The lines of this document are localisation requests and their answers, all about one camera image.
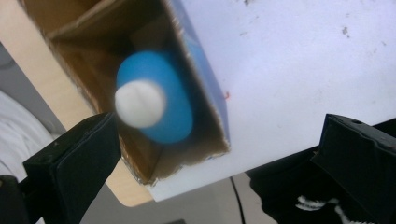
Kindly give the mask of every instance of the white fabric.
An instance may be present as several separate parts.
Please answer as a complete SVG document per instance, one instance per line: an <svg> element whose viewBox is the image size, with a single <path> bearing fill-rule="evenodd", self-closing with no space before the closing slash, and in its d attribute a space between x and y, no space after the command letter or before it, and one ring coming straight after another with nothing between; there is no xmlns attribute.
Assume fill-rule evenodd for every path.
<svg viewBox="0 0 396 224"><path fill-rule="evenodd" d="M298 203L296 204L296 207L301 210L308 211L308 212L317 211L317 210L321 209L327 203L336 204L336 206L334 208L334 212L340 216L343 224L374 224L373 222L359 222L359 221L349 220L349 218L346 216L346 214L344 213L343 209L341 208L341 206L339 204L340 201L336 198L332 198L327 202L312 201L312 200L307 199L304 195L302 195L302 196L298 197L297 201L298 201Z"/></svg>
<svg viewBox="0 0 396 224"><path fill-rule="evenodd" d="M53 140L23 106L0 91L0 175L26 177L22 163Z"/></svg>

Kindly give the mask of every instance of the blue object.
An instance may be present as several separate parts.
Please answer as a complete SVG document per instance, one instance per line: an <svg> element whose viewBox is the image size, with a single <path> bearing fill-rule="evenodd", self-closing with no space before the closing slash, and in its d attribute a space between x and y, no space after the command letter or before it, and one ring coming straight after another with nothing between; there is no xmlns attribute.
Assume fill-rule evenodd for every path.
<svg viewBox="0 0 396 224"><path fill-rule="evenodd" d="M117 74L117 88L141 79L153 81L163 89L166 108L156 124L140 131L149 139L162 144L186 138L193 125L191 104L168 56L155 51L142 51L128 57Z"/></svg>

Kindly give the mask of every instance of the white surface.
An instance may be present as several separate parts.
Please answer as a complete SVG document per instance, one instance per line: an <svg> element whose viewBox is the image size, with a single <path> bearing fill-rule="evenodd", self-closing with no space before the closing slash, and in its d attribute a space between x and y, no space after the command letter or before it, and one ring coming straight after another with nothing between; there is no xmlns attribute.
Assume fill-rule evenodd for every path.
<svg viewBox="0 0 396 224"><path fill-rule="evenodd" d="M166 108L162 88L148 80L129 82L116 91L116 109L120 118L135 128L155 125Z"/></svg>
<svg viewBox="0 0 396 224"><path fill-rule="evenodd" d="M232 151L159 181L155 200L316 146L326 113L396 118L396 1L183 3L230 94Z"/></svg>

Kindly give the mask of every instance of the red mark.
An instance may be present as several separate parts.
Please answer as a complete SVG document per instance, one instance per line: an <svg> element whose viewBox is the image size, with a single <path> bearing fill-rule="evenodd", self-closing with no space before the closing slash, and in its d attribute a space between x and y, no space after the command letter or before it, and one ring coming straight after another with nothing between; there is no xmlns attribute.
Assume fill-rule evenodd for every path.
<svg viewBox="0 0 396 224"><path fill-rule="evenodd" d="M227 91L225 92L224 99L226 99L226 100L230 99L230 93L229 92L227 92Z"/></svg>

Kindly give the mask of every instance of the blue bottle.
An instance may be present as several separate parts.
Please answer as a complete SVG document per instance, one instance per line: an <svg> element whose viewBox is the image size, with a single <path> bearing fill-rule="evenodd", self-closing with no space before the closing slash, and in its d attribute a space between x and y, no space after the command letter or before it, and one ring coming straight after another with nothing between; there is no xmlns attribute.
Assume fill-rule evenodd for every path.
<svg viewBox="0 0 396 224"><path fill-rule="evenodd" d="M142 51L128 57L117 74L116 111L121 120L158 143L185 139L193 115L178 76L164 53Z"/></svg>

